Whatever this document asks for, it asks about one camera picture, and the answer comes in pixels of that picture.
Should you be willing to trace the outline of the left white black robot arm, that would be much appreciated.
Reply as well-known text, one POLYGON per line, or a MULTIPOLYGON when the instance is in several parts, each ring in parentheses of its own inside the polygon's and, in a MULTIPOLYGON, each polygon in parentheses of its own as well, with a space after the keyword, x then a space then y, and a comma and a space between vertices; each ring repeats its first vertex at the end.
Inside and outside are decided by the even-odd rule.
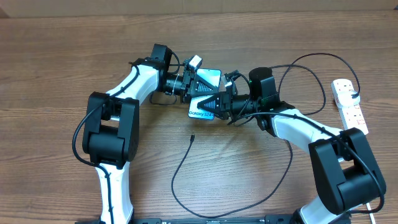
POLYGON ((202 69, 202 59, 194 55, 171 72, 172 58, 177 58, 175 52, 155 44, 149 57, 131 63, 130 74, 118 86, 88 98, 86 115, 73 134, 72 151, 99 176, 103 208, 96 223, 134 221, 129 166, 139 145, 139 108, 146 98, 156 91, 179 96, 189 103, 191 118, 214 118, 196 106, 199 99, 218 92, 221 71, 202 69))

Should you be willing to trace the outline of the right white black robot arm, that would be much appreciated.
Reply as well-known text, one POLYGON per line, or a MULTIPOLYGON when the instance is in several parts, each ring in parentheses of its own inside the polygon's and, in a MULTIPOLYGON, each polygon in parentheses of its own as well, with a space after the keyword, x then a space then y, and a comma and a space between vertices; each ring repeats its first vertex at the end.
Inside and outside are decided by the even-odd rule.
POLYGON ((225 91, 198 102, 199 109, 232 122, 254 117, 257 125, 274 137, 286 140, 309 153, 317 197, 285 223, 350 223, 353 214, 365 214, 358 207, 376 198, 380 211, 385 202, 386 183, 366 135, 358 128, 331 128, 303 115, 280 100, 272 69, 259 67, 249 72, 248 95, 237 93, 239 72, 225 74, 225 91))

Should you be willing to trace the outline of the Samsung Galaxy smartphone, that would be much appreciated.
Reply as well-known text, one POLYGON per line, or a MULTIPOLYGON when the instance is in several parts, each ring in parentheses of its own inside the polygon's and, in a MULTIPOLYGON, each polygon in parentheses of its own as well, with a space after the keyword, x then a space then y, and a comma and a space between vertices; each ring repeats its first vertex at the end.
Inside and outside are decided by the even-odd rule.
POLYGON ((214 114, 209 111, 199 109, 198 104, 207 100, 210 96, 218 93, 220 85, 221 71, 209 68, 199 68, 191 84, 191 101, 188 110, 188 117, 195 119, 213 120, 214 114))

